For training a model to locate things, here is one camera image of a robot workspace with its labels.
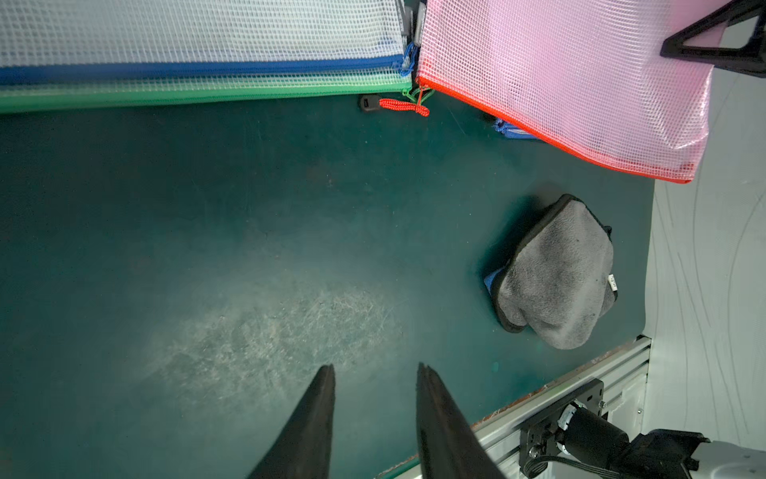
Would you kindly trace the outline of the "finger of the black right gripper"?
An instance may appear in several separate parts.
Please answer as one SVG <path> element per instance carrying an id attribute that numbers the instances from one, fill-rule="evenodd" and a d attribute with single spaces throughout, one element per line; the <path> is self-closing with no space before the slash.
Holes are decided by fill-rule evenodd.
<path id="1" fill-rule="evenodd" d="M 720 39 L 707 44 L 713 33 L 753 20 L 749 37 L 741 46 L 726 46 Z M 754 78 L 765 77 L 765 2 L 729 1 L 722 7 L 667 37 L 660 56 L 710 65 L 716 69 Z"/>

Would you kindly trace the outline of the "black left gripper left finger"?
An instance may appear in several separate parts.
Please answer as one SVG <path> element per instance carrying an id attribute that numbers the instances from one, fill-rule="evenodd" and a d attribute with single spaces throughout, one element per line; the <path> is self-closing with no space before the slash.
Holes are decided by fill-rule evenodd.
<path id="1" fill-rule="evenodd" d="M 333 365 L 323 365 L 249 478 L 329 477 L 335 385 Z"/>

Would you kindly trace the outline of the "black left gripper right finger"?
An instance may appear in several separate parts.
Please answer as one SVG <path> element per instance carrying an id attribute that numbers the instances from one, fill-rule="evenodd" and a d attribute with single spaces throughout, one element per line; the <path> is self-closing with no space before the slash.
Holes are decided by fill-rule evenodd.
<path id="1" fill-rule="evenodd" d="M 425 478 L 504 478 L 437 371 L 424 363 L 417 374 L 416 432 Z"/>

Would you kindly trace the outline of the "pink mesh document bag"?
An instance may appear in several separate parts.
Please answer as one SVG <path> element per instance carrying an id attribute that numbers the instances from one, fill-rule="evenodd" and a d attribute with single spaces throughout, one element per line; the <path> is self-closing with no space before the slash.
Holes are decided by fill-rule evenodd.
<path id="1" fill-rule="evenodd" d="M 716 1 L 424 1 L 417 83 L 614 171 L 690 183 L 712 69 L 660 54 Z"/>

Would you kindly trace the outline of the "grey microfibre cloth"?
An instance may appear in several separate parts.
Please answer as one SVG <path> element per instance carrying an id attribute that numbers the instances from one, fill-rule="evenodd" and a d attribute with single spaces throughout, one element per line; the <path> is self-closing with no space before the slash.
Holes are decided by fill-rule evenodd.
<path id="1" fill-rule="evenodd" d="M 612 228 L 575 196 L 546 208 L 512 257 L 485 277 L 499 325 L 530 327 L 548 345 L 584 345 L 618 300 Z"/>

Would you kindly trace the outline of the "green mesh document bag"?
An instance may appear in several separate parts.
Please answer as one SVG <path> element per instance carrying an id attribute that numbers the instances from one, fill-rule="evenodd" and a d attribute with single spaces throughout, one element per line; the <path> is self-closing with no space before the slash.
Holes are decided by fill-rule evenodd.
<path id="1" fill-rule="evenodd" d="M 1 88 L 3 114 L 393 93 L 413 87 L 391 68 L 319 74 L 97 81 Z"/>

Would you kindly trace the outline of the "clear blue-zip document bag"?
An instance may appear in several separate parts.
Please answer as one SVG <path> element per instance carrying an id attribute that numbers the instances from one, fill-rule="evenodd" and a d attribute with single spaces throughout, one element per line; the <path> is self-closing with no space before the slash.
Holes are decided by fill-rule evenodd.
<path id="1" fill-rule="evenodd" d="M 398 68 L 399 1 L 5 1 L 5 85 Z"/>

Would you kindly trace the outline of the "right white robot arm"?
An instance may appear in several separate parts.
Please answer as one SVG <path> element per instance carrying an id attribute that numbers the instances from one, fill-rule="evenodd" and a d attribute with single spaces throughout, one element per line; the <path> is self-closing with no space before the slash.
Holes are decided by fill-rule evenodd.
<path id="1" fill-rule="evenodd" d="M 755 17 L 747 43 L 739 48 L 688 46 L 686 42 L 718 25 L 735 25 Z M 711 65 L 726 71 L 765 76 L 765 3 L 730 1 L 673 33 L 662 43 L 663 58 Z M 696 432 L 656 429 L 630 440 L 618 427 L 594 413 L 569 404 L 560 416 L 557 438 L 574 457 L 539 456 L 522 471 L 531 476 L 542 464 L 558 462 L 602 478 L 763 478 L 765 452 Z"/>

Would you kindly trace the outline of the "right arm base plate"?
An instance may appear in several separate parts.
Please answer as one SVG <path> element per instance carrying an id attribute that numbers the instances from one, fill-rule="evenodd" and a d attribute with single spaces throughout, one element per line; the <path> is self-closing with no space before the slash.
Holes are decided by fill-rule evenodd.
<path id="1" fill-rule="evenodd" d="M 531 472 L 526 472 L 524 467 L 530 460 L 542 456 L 557 457 L 563 454 L 562 446 L 559 445 L 561 437 L 559 421 L 569 405 L 574 404 L 590 412 L 600 413 L 603 397 L 604 383 L 600 379 L 592 379 L 525 420 L 521 425 L 519 448 L 519 466 L 522 476 L 536 478 L 548 468 L 548 464 L 543 463 L 534 466 Z"/>

